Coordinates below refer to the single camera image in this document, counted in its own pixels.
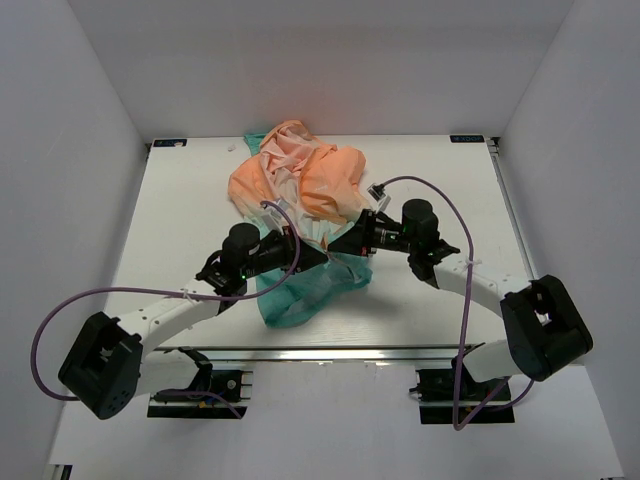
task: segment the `white wall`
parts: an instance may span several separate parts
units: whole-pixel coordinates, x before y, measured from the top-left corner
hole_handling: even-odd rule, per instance
[[[29,371],[30,342],[60,300],[109,283],[144,146],[64,0],[0,2],[0,464],[40,479],[61,405]],[[54,321],[46,381],[97,299]]]
[[[576,1],[502,149],[535,263],[566,282],[593,334],[587,368],[631,479],[640,478],[639,52],[640,3]]]
[[[500,135],[572,0],[70,0],[142,136]]]

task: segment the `white table surface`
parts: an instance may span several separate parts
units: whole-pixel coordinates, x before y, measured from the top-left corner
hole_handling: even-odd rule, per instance
[[[367,159],[362,192],[392,176],[421,176],[442,188],[468,222],[477,257],[525,277],[504,200],[485,144],[452,144],[447,136],[323,137],[352,145]],[[228,147],[236,149],[229,152]],[[178,289],[217,250],[241,216],[227,196],[229,175],[249,157],[241,138],[189,139],[185,147],[152,148],[114,285]],[[402,204],[426,198],[440,219],[442,237],[467,250],[448,206],[415,182],[387,188],[387,213],[400,220]],[[165,345],[194,347],[309,347],[452,345],[458,342],[462,298],[419,282],[406,255],[378,252],[365,289],[337,298],[305,325],[268,329],[255,301],[238,302],[223,315],[201,322]],[[254,282],[249,291],[255,291]],[[116,294],[106,313],[141,308],[156,297]],[[469,342],[504,338],[500,319],[472,307]]]

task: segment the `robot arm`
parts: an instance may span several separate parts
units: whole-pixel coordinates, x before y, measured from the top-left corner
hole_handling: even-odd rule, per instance
[[[405,252],[419,280],[464,295],[468,260],[440,238],[438,223],[426,200],[406,202],[401,223],[365,210],[329,250],[363,256],[376,249]],[[507,334],[506,341],[467,352],[463,365],[475,382],[519,373],[542,381],[593,348],[589,331],[557,278],[546,275],[529,281],[485,265],[475,265],[472,273],[471,300],[501,317]],[[549,320],[541,322],[543,315]]]
[[[414,275],[432,287],[465,294],[468,261],[440,238],[438,218],[429,202],[410,200],[402,222],[363,210],[352,229],[329,245],[330,252],[368,256],[377,249],[409,254]],[[215,317],[235,301],[204,300],[201,295],[238,297],[247,278],[293,262],[295,245],[287,228],[260,240],[256,227],[231,228],[222,250],[207,260],[183,288],[184,298],[165,298],[149,307],[110,318],[100,312],[83,326],[59,379],[101,419],[110,418],[136,395],[166,388],[194,390],[210,374],[204,355],[189,348],[154,351],[166,340],[202,320]],[[296,271],[327,261],[301,242]],[[472,301],[500,316],[506,341],[473,348],[463,365],[475,382],[523,373],[542,381],[591,350],[593,343],[569,294],[558,279],[528,281],[474,266]],[[541,323],[538,315],[551,320]]]
[[[198,385],[199,376],[208,374],[210,368],[203,355],[188,348],[167,353],[154,350],[237,301],[208,300],[202,295],[237,299],[246,294],[248,278],[276,268],[288,269],[294,254],[294,238],[288,228],[260,240],[255,226],[235,225],[222,250],[211,255],[195,279],[183,287],[184,298],[164,298],[120,317],[103,312],[89,317],[58,378],[100,419],[114,416],[136,395]],[[325,254],[301,242],[296,271],[326,260]]]

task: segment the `teal cloth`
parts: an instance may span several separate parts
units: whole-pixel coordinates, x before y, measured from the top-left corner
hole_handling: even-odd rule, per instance
[[[260,153],[260,143],[266,136],[266,133],[249,133],[244,136],[244,141],[249,146],[252,157]]]
[[[251,155],[260,152],[260,143],[266,133],[245,135]],[[260,237],[269,229],[257,219],[246,218],[260,229]],[[337,261],[330,260],[306,272],[289,277],[275,290],[258,297],[258,309],[267,327],[286,328],[301,325],[326,307],[336,295],[356,290],[371,282],[371,269],[367,257],[332,254]],[[256,290],[264,290],[282,278],[284,272],[272,270],[256,277]]]

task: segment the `crumpled cloth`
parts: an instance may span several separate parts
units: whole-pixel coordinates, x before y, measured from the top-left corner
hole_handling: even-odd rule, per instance
[[[245,140],[249,145],[256,135]],[[358,182],[366,160],[353,147],[326,144],[297,120],[271,130],[260,151],[229,178],[228,193],[238,210],[269,233],[262,200],[285,208],[307,243],[326,253],[327,245],[353,226],[369,202]],[[258,297],[258,308],[269,327],[291,327],[308,321],[338,294],[362,288],[371,281],[368,259],[332,253],[327,263],[289,277],[280,287]],[[279,270],[256,277],[262,290],[284,275]]]

